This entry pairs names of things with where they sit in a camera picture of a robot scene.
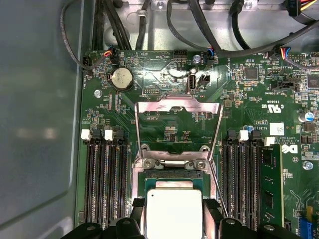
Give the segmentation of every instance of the gray plastic panel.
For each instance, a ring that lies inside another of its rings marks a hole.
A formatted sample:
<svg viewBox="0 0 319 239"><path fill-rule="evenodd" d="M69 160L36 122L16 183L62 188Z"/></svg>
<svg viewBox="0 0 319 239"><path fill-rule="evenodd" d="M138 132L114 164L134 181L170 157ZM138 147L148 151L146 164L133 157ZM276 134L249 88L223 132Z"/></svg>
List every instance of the gray plastic panel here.
<svg viewBox="0 0 319 239"><path fill-rule="evenodd" d="M80 78L60 34L64 2L0 4L2 239L56 239L74 226ZM92 3L79 1L67 12L79 55L79 39L89 49Z"/></svg>

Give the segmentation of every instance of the black cable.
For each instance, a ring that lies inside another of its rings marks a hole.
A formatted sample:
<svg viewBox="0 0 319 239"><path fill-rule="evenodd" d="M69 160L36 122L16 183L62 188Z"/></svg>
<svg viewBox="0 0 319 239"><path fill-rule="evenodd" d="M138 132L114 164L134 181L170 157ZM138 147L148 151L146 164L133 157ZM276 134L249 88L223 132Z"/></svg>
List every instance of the black cable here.
<svg viewBox="0 0 319 239"><path fill-rule="evenodd" d="M244 57L249 56L252 54L260 53L260 52L267 52L272 50L274 47L285 45L292 40L295 40L296 38L300 37L301 35L304 35L305 33L311 31L312 29L319 26L319 20L315 21L314 23L305 26L304 28L296 31L295 33L290 34L289 36L286 36L278 41L272 42L270 44L248 49L248 50L241 50L241 51L227 51L222 50L216 41L214 35L212 34L208 23L206 21L206 18L204 16L204 13L198 3L197 0L188 0L188 3L190 5L191 11L193 13L193 16L195 18L195 21L199 27L199 29L202 31L205 38L208 40L209 44L214 48L214 51L219 54L219 57L228 57L228 58L235 58L235 57Z"/></svg>
<svg viewBox="0 0 319 239"><path fill-rule="evenodd" d="M119 31L120 31L122 39L124 41L124 46L125 46L126 50L132 50L129 38L126 35L125 28L124 28L124 26L122 24L122 21L121 21L119 15L118 15L118 13L115 10L115 7L114 7L112 1L111 0L105 0L105 1L106 1L107 7L109 8L109 10L111 12L111 15L113 16L113 19L114 19L116 25L119 28Z"/></svg>
<svg viewBox="0 0 319 239"><path fill-rule="evenodd" d="M179 4L187 4L187 1L181 1L181 0L169 0L167 2L167 9L166 9L166 21L167 21L167 25L168 28L170 29L171 33L181 42L184 42L186 45L189 45L195 49L198 49L200 51L207 51L206 47L202 47L202 46L198 46L188 40L186 40L184 37L182 37L182 35L180 35L180 33L176 30L176 28L173 26L172 22L171 22L171 12L172 12L172 2L174 3L179 3Z"/></svg>
<svg viewBox="0 0 319 239"><path fill-rule="evenodd" d="M315 69L319 69L319 66L303 66L303 65L300 65L298 64L297 62L294 62L292 61L291 59L289 58L286 58L284 61L288 62L289 64L293 65L293 66L296 66L300 69L303 69L303 70L315 70Z"/></svg>
<svg viewBox="0 0 319 239"><path fill-rule="evenodd" d="M300 15L298 15L298 16L294 16L293 19L296 20L297 22L299 22L299 23L301 23L303 25L307 25L307 26L316 21L315 19L313 19L312 17L307 16L303 12Z"/></svg>
<svg viewBox="0 0 319 239"><path fill-rule="evenodd" d="M147 11L149 6L151 5L151 1L152 0L145 0L141 10ZM136 40L136 45L135 45L136 51L140 51L142 49L145 32L146 32L146 17L140 16L139 36L138 36L138 39Z"/></svg>
<svg viewBox="0 0 319 239"><path fill-rule="evenodd" d="M63 38L63 41L64 41L64 45L68 51L68 53L70 54L71 58L73 59L73 61L76 62L76 64L78 64L79 66L81 66L83 69L85 70L93 70L95 67L97 67L98 65L100 65L103 60L105 59L105 56L102 55L92 66L86 66L84 65L82 62L80 62L76 56L74 55L73 51L72 51L72 48L70 46L70 43L69 43L69 40L67 38L67 35L66 35L66 31L65 31L65 25L64 25L64 17L65 17L65 12L66 10L70 7L70 5L72 5L73 3L75 3L76 1L78 0L71 0L69 2L67 2L62 10L61 10L61 15L60 15L60 28L61 28L61 34L62 34L62 38Z"/></svg>
<svg viewBox="0 0 319 239"><path fill-rule="evenodd" d="M213 33L211 32L209 28L209 25L199 5L199 2L197 0L188 0L188 4L190 6L194 19L200 31L203 33L204 37L209 42L209 44L214 48L214 51L219 53L219 56L222 57L223 56L222 49L220 48L217 40L215 39Z"/></svg>
<svg viewBox="0 0 319 239"><path fill-rule="evenodd" d="M113 19L113 16L111 14L111 11L109 10L109 7L105 4L105 1L103 0L103 6L104 6L104 10L105 10L105 13L106 13L106 16L108 17L109 19L109 22L110 22L110 25L111 25L111 28L113 30L113 34L115 36L115 39L118 43L118 46L119 46L119 49L120 50L125 50L125 47L124 47L124 42L123 42L123 39L121 37L121 34L120 34L120 31L118 29L118 26L116 25L116 22L115 20Z"/></svg>
<svg viewBox="0 0 319 239"><path fill-rule="evenodd" d="M238 26L238 14L239 12L235 12L232 16L231 16L231 26L233 28L233 32L234 32L234 36L237 40L237 42L239 43L239 45L244 49L244 50L248 50L251 49L250 46L245 42L243 36L240 33L239 30L239 26Z"/></svg>
<svg viewBox="0 0 319 239"><path fill-rule="evenodd" d="M231 26L233 28L233 33L237 42L244 50L248 50L250 49L250 46L246 43L243 36L241 35L238 25L238 15L239 13L241 13L244 4L244 0L235 0L230 7L229 15L231 16Z"/></svg>

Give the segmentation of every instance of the white slot latch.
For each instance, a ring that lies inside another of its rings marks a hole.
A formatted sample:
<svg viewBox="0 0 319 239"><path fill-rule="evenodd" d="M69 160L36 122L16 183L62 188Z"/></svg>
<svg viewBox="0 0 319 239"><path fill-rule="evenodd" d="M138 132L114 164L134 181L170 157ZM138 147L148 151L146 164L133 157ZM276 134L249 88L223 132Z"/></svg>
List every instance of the white slot latch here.
<svg viewBox="0 0 319 239"><path fill-rule="evenodd" d="M113 130L111 129L106 129L104 132L104 139L108 141L113 141Z"/></svg>
<svg viewBox="0 0 319 239"><path fill-rule="evenodd" d="M89 129L83 129L81 131L81 139L90 141L91 140L91 132Z"/></svg>
<svg viewBox="0 0 319 239"><path fill-rule="evenodd" d="M238 136L239 142L247 141L248 139L249 139L249 136L248 136L248 131L247 130L239 131L239 136Z"/></svg>
<svg viewBox="0 0 319 239"><path fill-rule="evenodd" d="M272 144L275 144L275 137L265 137L265 146L270 146Z"/></svg>

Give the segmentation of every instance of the sticker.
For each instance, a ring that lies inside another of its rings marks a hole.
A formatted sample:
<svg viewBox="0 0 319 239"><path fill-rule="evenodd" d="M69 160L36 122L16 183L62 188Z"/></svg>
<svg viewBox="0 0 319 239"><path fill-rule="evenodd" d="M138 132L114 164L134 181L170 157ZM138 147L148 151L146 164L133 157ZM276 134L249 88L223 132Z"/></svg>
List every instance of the sticker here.
<svg viewBox="0 0 319 239"><path fill-rule="evenodd" d="M285 124L284 123L269 123L270 135L284 136Z"/></svg>

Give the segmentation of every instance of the motherboard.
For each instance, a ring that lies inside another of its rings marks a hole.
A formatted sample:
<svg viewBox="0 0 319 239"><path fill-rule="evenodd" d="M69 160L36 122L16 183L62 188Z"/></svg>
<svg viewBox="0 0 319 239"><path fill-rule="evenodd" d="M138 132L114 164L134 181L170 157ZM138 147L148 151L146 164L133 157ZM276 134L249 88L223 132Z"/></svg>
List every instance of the motherboard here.
<svg viewBox="0 0 319 239"><path fill-rule="evenodd" d="M319 65L318 53L289 56ZM117 51L83 73L76 226L106 228L161 181L191 181L252 230L318 238L318 101L319 71L276 56Z"/></svg>

